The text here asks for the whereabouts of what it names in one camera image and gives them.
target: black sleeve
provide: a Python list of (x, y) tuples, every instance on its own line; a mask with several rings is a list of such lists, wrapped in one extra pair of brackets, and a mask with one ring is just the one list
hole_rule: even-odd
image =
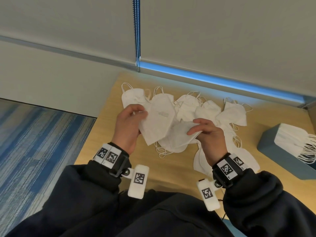
[(244, 171), (225, 192), (224, 210), (247, 236), (316, 236), (316, 215), (269, 172)]
[(41, 211), (23, 220), (7, 236), (59, 236), (100, 211), (114, 215), (120, 178), (96, 161), (66, 166)]

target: roller shade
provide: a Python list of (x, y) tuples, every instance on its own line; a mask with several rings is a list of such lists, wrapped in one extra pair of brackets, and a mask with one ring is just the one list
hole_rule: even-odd
[(0, 35), (135, 64), (132, 0), (1, 0)]
[(316, 0), (141, 0), (141, 61), (316, 96)]

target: wooden table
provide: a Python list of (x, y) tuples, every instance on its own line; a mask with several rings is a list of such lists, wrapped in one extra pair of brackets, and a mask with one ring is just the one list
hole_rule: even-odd
[[(116, 116), (123, 109), (121, 101), (121, 84), (123, 82), (130, 83), (134, 88), (149, 89), (151, 93), (153, 93), (156, 86), (163, 86), (164, 92), (173, 94), (175, 100), (189, 91), (201, 91), (202, 96), (207, 100), (211, 99), (220, 107), (224, 106), (224, 97), (232, 97), (240, 102), (251, 104), (253, 110), (247, 113), (248, 125), (239, 127), (239, 130), (236, 132), (242, 139), (243, 148), (247, 149), (255, 157), (261, 170), (269, 171), (278, 176), (286, 191), (316, 213), (316, 180), (300, 180), (296, 178), (260, 153), (256, 147), (261, 134), (279, 123), (294, 125), (305, 129), (308, 133), (314, 133), (310, 118), (305, 110), (149, 75), (129, 72), (119, 75), (75, 164), (86, 164), (93, 158), (103, 143), (111, 141)], [(150, 168), (147, 189), (177, 191), (201, 199), (196, 182), (206, 176), (193, 170), (193, 159), (197, 150), (197, 145), (191, 144), (182, 153), (159, 158), (154, 145), (147, 146), (144, 139), (140, 137), (137, 140), (135, 152), (130, 156), (130, 161), (132, 166), (142, 164)], [(128, 189), (129, 182), (130, 180), (122, 178), (120, 190)], [(216, 195), (218, 198), (223, 197), (220, 191), (217, 191)], [(219, 216), (223, 216), (223, 208), (219, 209), (217, 213)]]

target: striped carpet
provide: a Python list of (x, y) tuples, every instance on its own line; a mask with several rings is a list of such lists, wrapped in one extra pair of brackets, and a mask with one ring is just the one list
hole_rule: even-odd
[(94, 118), (0, 99), (0, 236), (39, 211)]

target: black sweatshirt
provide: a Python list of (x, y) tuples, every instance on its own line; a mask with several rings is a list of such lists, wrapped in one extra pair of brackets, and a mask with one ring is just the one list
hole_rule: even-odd
[[(95, 161), (67, 166), (42, 210), (7, 236), (232, 236), (195, 197), (150, 190), (138, 200), (119, 193), (120, 182)], [(316, 236), (314, 213), (268, 172), (245, 170), (226, 190), (223, 204), (247, 236)]]

